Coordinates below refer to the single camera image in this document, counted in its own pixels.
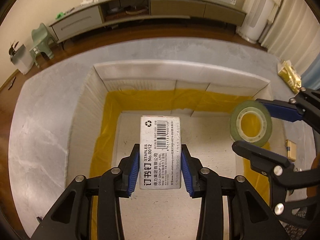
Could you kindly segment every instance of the green tape roll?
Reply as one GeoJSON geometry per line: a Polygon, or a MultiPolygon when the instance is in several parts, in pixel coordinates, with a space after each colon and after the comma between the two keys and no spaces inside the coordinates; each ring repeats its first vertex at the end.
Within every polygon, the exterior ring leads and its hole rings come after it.
{"type": "Polygon", "coordinates": [[[245,140],[256,146],[262,147],[270,139],[272,121],[269,111],[257,101],[244,101],[233,110],[230,117],[230,133],[235,141],[245,140]],[[246,114],[254,114],[260,120],[260,131],[257,136],[249,137],[241,128],[241,120],[246,114]]]}

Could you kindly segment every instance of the barcode number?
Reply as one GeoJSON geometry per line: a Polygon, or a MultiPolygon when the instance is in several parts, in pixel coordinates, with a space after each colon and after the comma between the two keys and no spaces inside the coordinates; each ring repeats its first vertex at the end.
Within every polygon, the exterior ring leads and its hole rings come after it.
{"type": "Polygon", "coordinates": [[[167,132],[166,132],[167,121],[158,120],[156,121],[156,149],[167,148],[167,132]]]}

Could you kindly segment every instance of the cabinet door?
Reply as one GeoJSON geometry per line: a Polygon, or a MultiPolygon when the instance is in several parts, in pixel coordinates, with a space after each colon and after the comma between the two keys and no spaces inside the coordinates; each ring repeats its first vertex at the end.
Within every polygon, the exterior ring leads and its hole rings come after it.
{"type": "Polygon", "coordinates": [[[151,15],[203,17],[205,3],[195,0],[150,0],[151,15]]]}
{"type": "Polygon", "coordinates": [[[245,15],[246,14],[244,12],[238,11],[236,9],[232,9],[219,4],[207,3],[205,6],[203,17],[241,26],[244,21],[245,15]]]}
{"type": "Polygon", "coordinates": [[[102,24],[98,6],[76,12],[52,25],[58,39],[65,40],[102,24]]]}

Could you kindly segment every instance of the white box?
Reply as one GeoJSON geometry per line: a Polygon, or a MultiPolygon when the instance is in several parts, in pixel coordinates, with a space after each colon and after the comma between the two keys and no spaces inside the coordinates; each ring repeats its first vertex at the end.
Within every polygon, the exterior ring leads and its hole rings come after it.
{"type": "Polygon", "coordinates": [[[142,116],[140,189],[181,188],[180,118],[142,116]]]}

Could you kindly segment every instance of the silver bolt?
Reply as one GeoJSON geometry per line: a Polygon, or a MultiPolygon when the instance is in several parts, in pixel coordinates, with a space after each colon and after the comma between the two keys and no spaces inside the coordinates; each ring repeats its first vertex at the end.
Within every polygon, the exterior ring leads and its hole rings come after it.
{"type": "Polygon", "coordinates": [[[276,174],[276,176],[280,176],[282,174],[282,167],[277,165],[276,167],[274,167],[273,172],[276,174]]]}
{"type": "Polygon", "coordinates": [[[120,171],[121,171],[121,170],[120,170],[119,168],[113,168],[113,169],[111,170],[111,173],[112,173],[112,174],[118,174],[120,171]]]}
{"type": "Polygon", "coordinates": [[[83,175],[76,176],[76,182],[81,182],[83,180],[84,180],[84,176],[83,175]]]}
{"type": "Polygon", "coordinates": [[[237,176],[237,181],[239,182],[244,182],[245,181],[245,177],[244,176],[237,176]]]}
{"type": "Polygon", "coordinates": [[[279,203],[275,207],[275,214],[279,216],[283,213],[283,210],[284,210],[284,205],[282,203],[279,203]]]}
{"type": "Polygon", "coordinates": [[[295,100],[294,98],[290,98],[290,99],[289,99],[289,102],[290,102],[291,104],[295,104],[295,103],[297,102],[297,100],[295,100]]]}
{"type": "Polygon", "coordinates": [[[209,170],[208,168],[202,168],[202,169],[200,170],[200,172],[201,172],[202,174],[209,174],[210,170],[209,170]]]}

